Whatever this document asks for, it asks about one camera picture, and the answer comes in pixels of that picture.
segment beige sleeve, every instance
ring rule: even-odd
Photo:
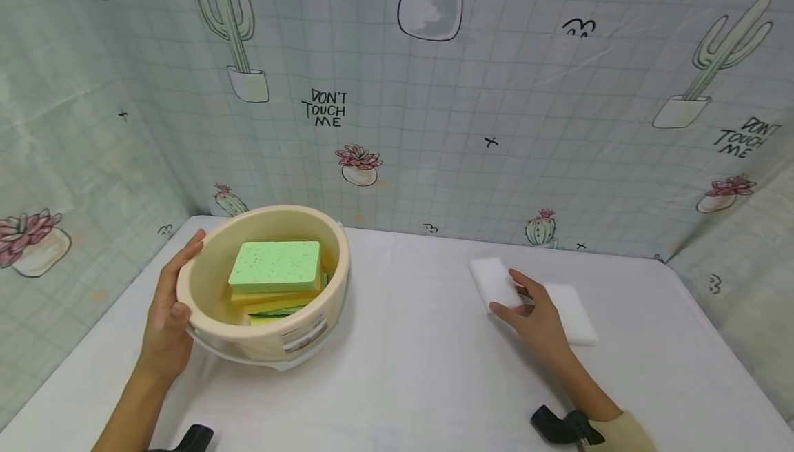
[[[657,452],[648,433],[642,429],[631,412],[624,411],[608,422],[590,421],[590,425],[604,436],[606,442],[595,446],[585,445],[585,451]]]

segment white sponge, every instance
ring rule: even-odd
[[[480,291],[480,297],[485,303],[487,314],[493,314],[491,307],[488,307],[491,302],[499,302],[508,307],[523,304],[521,296],[516,291],[516,284],[507,274],[507,268],[502,264],[501,259],[472,259],[469,261],[469,269]]]
[[[508,307],[517,307],[523,304],[521,296],[516,291],[516,284],[507,273],[507,268],[499,258],[472,259],[469,262],[471,275],[480,291],[482,302],[485,303],[487,314],[493,314],[491,302],[499,302]],[[549,297],[560,313],[565,337],[575,345],[594,345],[598,341],[596,328],[590,322],[590,317],[584,309],[579,294],[571,285],[557,283],[544,284],[549,292]]]

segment left hand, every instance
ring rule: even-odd
[[[206,235],[200,229],[163,266],[148,310],[141,356],[135,365],[135,373],[172,384],[187,366],[193,348],[193,338],[185,331],[190,319],[190,308],[176,301],[176,279],[182,266],[200,252]]]

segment white table surface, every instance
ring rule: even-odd
[[[134,364],[158,271],[199,228],[188,220],[0,434],[2,451],[90,450]],[[152,446],[191,424],[214,452],[550,451],[529,424],[557,391],[516,337],[485,316],[466,266],[501,257],[576,286],[600,337],[575,351],[660,451],[794,451],[794,434],[667,266],[656,260],[348,229],[340,325],[285,373],[197,347]]]

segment right hand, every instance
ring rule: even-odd
[[[560,321],[560,313],[549,297],[545,287],[528,276],[510,270],[510,276],[521,287],[516,287],[519,294],[531,297],[535,305],[523,305],[514,308],[506,307],[498,302],[491,302],[491,311],[512,326],[541,362],[548,365],[564,364],[573,356],[565,330]]]

